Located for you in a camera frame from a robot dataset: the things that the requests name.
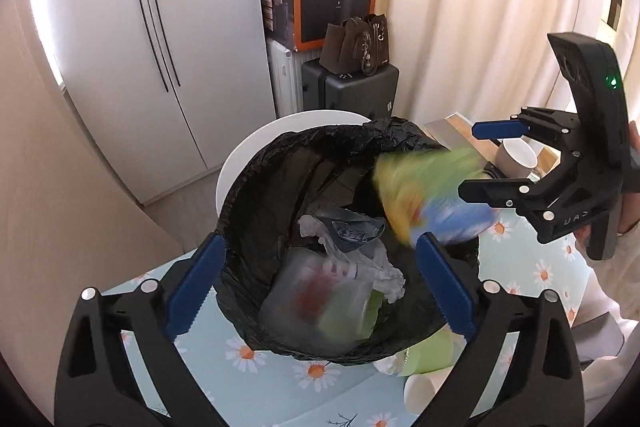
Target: black suitcase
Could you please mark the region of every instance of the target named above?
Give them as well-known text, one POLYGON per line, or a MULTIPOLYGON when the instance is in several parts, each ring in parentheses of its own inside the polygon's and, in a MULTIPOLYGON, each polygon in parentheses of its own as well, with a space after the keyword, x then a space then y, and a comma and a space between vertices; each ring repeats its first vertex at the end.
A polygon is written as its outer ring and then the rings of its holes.
POLYGON ((337 109, 374 120, 391 116, 398 87, 398 68, 386 64, 375 74, 333 74, 319 59, 302 64, 302 103, 305 111, 337 109))

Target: floral tablecloth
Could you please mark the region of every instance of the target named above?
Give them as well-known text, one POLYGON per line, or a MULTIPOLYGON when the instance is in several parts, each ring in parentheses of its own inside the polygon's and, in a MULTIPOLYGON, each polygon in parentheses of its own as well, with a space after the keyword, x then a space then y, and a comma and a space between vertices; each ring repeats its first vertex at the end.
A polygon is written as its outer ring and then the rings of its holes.
MULTIPOLYGON (((108 293, 131 291, 149 277, 160 279, 172 264, 108 293)), ((481 235, 480 279, 497 280, 521 295, 537 296, 553 288, 561 295, 569 321, 575 318, 588 274, 572 237, 539 245, 529 223, 512 210, 503 211, 500 221, 481 235)), ((122 338, 146 403, 166 413, 135 337, 123 331, 122 338)), ((516 339, 517 333, 508 335, 476 412, 492 406, 516 339)), ((342 367, 252 351, 220 312, 213 290, 191 331, 175 346, 231 427, 408 427, 416 418, 404 409, 404 378, 383 375, 371 364, 342 367)))

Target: white sleeve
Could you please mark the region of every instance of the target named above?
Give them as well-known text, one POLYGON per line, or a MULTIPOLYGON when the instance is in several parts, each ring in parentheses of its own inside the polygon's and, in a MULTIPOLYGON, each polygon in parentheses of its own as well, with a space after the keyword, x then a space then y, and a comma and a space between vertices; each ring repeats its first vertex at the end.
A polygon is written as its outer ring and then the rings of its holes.
MULTIPOLYGON (((625 319, 640 320, 640 223, 621 235, 611 259, 592 261, 578 250, 596 274, 602 291, 620 304, 625 319)), ((636 328, 617 357, 595 360, 582 372, 585 425, 600 412, 617 391, 640 352, 640 330, 636 328)))
POLYGON ((620 315, 640 321, 640 223, 618 238, 611 259, 592 261, 580 253, 593 268, 604 293, 620 304, 620 315))

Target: person's hand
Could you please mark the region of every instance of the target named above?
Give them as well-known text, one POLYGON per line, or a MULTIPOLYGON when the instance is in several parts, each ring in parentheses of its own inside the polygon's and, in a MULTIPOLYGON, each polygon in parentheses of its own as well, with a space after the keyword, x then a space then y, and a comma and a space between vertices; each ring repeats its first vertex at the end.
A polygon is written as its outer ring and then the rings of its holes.
MULTIPOLYGON (((629 123, 629 143, 640 152, 640 134, 635 121, 629 123)), ((640 193, 634 192, 623 194, 622 211, 620 212, 620 222, 618 233, 626 233, 640 221, 640 193)), ((578 247, 584 249, 584 242, 591 233, 591 225, 582 227, 574 232, 578 247)))

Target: white suitcase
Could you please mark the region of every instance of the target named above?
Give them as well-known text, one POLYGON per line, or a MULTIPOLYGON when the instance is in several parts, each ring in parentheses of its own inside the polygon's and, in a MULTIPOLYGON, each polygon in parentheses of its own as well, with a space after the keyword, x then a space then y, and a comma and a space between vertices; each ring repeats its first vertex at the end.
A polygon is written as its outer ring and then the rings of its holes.
POLYGON ((278 118, 302 111, 302 64, 318 58, 320 51, 292 52, 279 42, 267 39, 271 87, 278 118))

